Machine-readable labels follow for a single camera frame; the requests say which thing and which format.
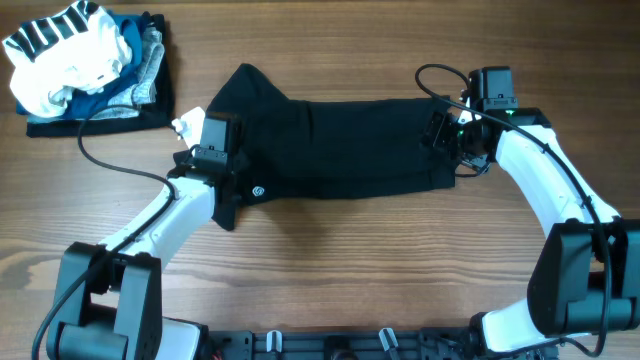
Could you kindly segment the black t-shirt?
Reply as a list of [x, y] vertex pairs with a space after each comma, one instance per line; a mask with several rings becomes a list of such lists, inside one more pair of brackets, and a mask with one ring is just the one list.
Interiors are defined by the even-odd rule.
[[422, 144], [432, 114], [448, 110], [434, 99], [293, 100], [242, 64], [208, 109], [241, 119], [239, 145], [252, 161], [246, 203], [214, 213], [228, 231], [237, 208], [279, 198], [360, 199], [455, 184], [452, 167]]

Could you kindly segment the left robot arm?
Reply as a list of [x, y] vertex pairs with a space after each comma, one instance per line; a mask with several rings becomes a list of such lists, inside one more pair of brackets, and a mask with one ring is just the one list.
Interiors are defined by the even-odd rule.
[[177, 121], [188, 149], [158, 196], [95, 245], [75, 242], [61, 259], [54, 303], [31, 356], [51, 359], [211, 359], [207, 326], [167, 318], [161, 276], [201, 226], [235, 227], [242, 120], [200, 113]]

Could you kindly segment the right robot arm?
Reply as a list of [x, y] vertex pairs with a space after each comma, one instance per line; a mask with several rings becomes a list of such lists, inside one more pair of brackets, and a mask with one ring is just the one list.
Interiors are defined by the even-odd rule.
[[525, 298], [476, 314], [446, 343], [466, 359], [509, 359], [564, 344], [596, 358], [609, 333], [639, 326], [639, 223], [593, 191], [539, 109], [520, 107], [509, 68], [461, 78], [460, 113], [436, 115], [428, 145], [469, 168], [470, 177], [498, 164], [546, 241]]

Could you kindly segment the black folded garment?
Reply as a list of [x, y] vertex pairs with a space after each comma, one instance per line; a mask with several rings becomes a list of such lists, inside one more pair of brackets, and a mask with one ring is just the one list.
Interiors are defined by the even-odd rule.
[[[151, 15], [147, 12], [141, 15], [117, 15], [111, 13], [110, 16], [133, 52], [134, 62], [123, 69], [123, 75], [120, 77], [122, 80], [128, 80], [141, 63], [141, 38], [149, 26], [154, 26], [162, 33], [162, 44], [164, 45], [165, 18], [162, 14]], [[87, 116], [91, 120], [84, 127], [83, 133], [85, 135], [107, 135], [167, 126], [174, 110], [175, 97], [165, 54], [161, 61], [155, 85], [156, 101], [154, 103], [134, 106], [105, 106]], [[16, 113], [26, 118], [30, 114], [21, 104], [16, 105]], [[81, 122], [82, 120], [62, 120], [40, 125], [27, 122], [26, 135], [31, 138], [71, 137], [78, 133]]]

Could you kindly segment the grey folded garment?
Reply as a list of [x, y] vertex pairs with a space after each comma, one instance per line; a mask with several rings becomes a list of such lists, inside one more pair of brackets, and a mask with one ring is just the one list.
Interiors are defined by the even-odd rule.
[[108, 105], [147, 105], [156, 101], [155, 80], [160, 71], [165, 49], [162, 44], [163, 35], [154, 26], [149, 26], [142, 35], [142, 60], [128, 80], [119, 78], [102, 93], [88, 95], [86, 92], [75, 92], [65, 113], [60, 117], [42, 118], [28, 114], [27, 122], [49, 124], [62, 120], [83, 120]]

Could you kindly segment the blue folded garment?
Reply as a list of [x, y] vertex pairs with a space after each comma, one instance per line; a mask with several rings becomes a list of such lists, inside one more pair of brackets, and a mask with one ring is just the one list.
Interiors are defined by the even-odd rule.
[[14, 66], [17, 112], [80, 119], [137, 82], [150, 16], [115, 15], [87, 1], [24, 22], [2, 41]]

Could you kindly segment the white black striped garment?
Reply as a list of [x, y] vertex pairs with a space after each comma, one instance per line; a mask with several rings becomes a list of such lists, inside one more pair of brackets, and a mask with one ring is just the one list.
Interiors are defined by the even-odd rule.
[[44, 118], [63, 115], [76, 90], [104, 91], [133, 62], [133, 47], [114, 18], [90, 1], [26, 22], [2, 45], [14, 66], [11, 92], [24, 110]]

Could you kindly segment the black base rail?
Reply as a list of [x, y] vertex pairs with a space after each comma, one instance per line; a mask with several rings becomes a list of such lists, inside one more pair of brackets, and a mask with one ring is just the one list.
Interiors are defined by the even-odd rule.
[[220, 360], [477, 359], [479, 335], [462, 328], [413, 331], [286, 332], [212, 331], [200, 353]]

